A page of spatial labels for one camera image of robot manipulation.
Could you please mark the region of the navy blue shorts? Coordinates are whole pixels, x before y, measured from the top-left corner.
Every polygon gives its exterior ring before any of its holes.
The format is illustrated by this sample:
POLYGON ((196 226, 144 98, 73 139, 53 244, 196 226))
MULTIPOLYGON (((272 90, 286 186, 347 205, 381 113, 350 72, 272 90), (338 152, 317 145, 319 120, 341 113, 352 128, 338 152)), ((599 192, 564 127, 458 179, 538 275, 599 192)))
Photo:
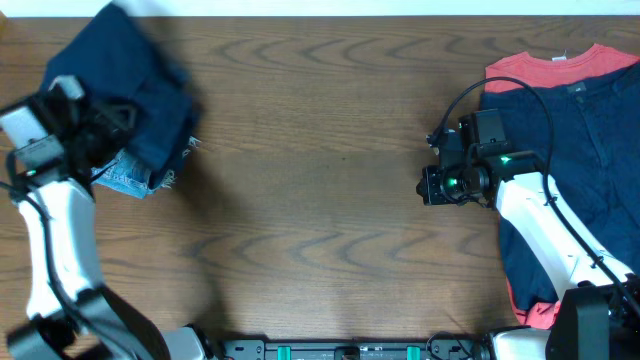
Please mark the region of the navy blue shorts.
POLYGON ((165 56, 120 6, 103 7, 47 63, 40 88, 76 76, 91 100, 129 101, 138 109, 126 149, 154 172, 168 165, 199 120, 184 68, 165 56))

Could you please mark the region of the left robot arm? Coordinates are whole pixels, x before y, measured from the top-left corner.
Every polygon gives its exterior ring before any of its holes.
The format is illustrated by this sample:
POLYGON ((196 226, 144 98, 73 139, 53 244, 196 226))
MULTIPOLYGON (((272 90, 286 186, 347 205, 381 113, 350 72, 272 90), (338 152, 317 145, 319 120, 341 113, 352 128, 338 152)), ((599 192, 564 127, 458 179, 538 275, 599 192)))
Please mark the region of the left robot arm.
POLYGON ((26 223, 32 264, 28 320, 7 336, 13 358, 65 359, 66 348, 87 334, 98 343, 84 359, 213 358, 201 331, 160 331, 104 280, 92 170, 126 145, 136 117, 131 104, 90 103, 61 88, 2 110, 14 148, 1 187, 26 223))

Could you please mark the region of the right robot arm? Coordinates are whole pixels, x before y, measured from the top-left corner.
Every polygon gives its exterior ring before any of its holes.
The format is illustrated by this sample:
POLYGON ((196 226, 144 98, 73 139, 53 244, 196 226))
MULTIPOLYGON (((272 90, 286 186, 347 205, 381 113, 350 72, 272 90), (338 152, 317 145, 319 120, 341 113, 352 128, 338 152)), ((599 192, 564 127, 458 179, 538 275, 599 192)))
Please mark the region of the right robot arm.
POLYGON ((547 330, 495 330, 474 359, 636 359, 639 278, 569 207, 544 160, 516 151, 495 110, 439 125, 426 138, 439 158, 416 187, 427 205, 476 203, 496 210, 526 241, 560 304, 547 330))

